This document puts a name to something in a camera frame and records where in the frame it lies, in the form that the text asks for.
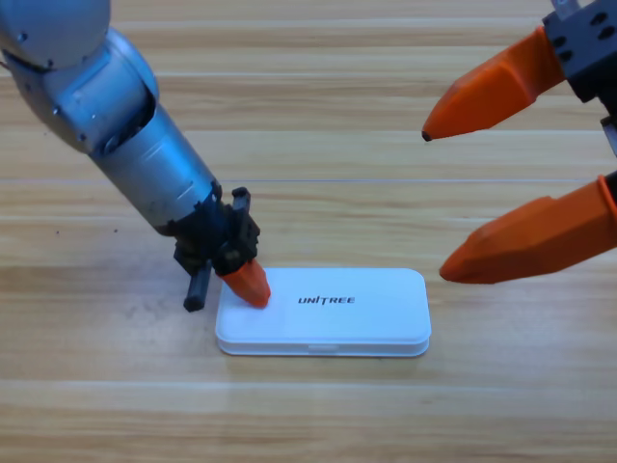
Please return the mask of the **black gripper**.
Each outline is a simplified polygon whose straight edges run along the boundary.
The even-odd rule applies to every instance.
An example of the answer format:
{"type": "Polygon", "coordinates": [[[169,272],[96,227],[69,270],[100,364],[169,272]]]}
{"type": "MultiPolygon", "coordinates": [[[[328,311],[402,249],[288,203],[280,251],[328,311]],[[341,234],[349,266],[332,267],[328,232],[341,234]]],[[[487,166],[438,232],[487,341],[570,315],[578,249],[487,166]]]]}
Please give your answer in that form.
{"type": "Polygon", "coordinates": [[[232,203],[226,204],[222,193],[214,185],[189,215],[172,222],[174,258],[190,275],[183,303],[189,312],[204,307],[212,272],[252,307],[265,308],[271,297],[266,272],[256,260],[260,228],[250,215],[251,194],[236,188],[232,203]]]}
{"type": "Polygon", "coordinates": [[[455,80],[425,121],[426,141],[489,129],[565,79],[577,98],[598,100],[616,149],[616,2],[553,1],[544,27],[455,80]]]}

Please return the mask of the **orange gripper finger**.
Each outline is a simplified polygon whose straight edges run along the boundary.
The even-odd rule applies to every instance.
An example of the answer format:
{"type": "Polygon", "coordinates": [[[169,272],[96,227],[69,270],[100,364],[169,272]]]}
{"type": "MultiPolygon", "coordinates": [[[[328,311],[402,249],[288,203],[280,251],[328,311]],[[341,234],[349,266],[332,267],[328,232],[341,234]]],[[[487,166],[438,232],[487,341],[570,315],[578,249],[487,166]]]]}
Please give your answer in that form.
{"type": "Polygon", "coordinates": [[[440,269],[460,284],[555,273],[616,247],[616,176],[560,198],[543,197],[472,232],[440,269]]]}

